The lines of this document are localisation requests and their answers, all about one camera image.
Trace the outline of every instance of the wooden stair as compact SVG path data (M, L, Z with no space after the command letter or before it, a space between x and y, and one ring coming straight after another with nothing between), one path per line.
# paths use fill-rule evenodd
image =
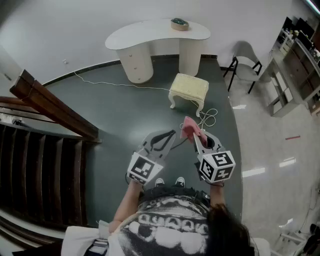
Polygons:
M86 226L86 149L91 143L0 122L0 207L47 226Z

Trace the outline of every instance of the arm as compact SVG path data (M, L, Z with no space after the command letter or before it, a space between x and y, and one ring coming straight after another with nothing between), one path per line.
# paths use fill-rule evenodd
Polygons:
M113 233L117 227L129 216L135 214L138 209L139 195L142 185L131 180L126 193L116 210L113 221L109 224L109 232Z
M210 186L210 205L214 207L215 205L224 205L225 195L224 188L222 187L222 182L215 183L216 185Z

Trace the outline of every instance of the upholstered stool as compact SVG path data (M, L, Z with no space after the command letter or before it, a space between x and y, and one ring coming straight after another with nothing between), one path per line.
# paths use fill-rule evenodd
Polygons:
M174 96L178 95L186 100L195 101L199 104L196 110L196 116L200 116L200 111L204 108L205 98L209 89L209 83L203 79L178 73L171 85L169 92L169 100L172 105L170 108L174 108L176 103Z

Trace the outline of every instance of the graphic t-shirt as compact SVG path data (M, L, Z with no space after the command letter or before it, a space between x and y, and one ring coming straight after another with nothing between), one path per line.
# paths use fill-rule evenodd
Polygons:
M208 209L188 196L161 197L139 205L109 236L109 256L204 255Z

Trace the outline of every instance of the pink towel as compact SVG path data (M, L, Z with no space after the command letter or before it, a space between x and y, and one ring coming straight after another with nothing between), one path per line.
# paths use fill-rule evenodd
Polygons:
M202 132L197 123L190 117L184 118L180 138L188 138L190 142L194 141L194 133L199 136L202 145L207 146L207 136Z

